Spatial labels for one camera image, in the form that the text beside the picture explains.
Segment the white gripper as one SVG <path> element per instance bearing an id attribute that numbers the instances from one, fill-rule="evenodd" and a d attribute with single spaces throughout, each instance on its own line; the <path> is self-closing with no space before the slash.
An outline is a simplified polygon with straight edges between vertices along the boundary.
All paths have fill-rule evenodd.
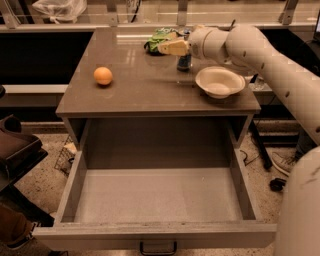
<path id="1" fill-rule="evenodd" d="M 229 60 L 225 45 L 229 35 L 227 31 L 205 27 L 203 24 L 194 25 L 193 30 L 188 37 L 188 43 L 184 39 L 162 42 L 157 46 L 158 51 L 174 56 L 186 56 L 190 52 L 195 58 L 214 60 L 219 64 Z"/>

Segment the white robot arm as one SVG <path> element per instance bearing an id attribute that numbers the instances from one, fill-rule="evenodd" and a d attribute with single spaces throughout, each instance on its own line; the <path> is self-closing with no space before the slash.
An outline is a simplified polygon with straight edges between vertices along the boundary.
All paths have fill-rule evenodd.
<path id="1" fill-rule="evenodd" d="M 320 79 L 278 52 L 255 26 L 196 27 L 158 45 L 162 54 L 214 60 L 264 78 L 305 132 L 320 144 Z M 320 147 L 294 165 L 284 188 L 274 256 L 320 256 Z"/>

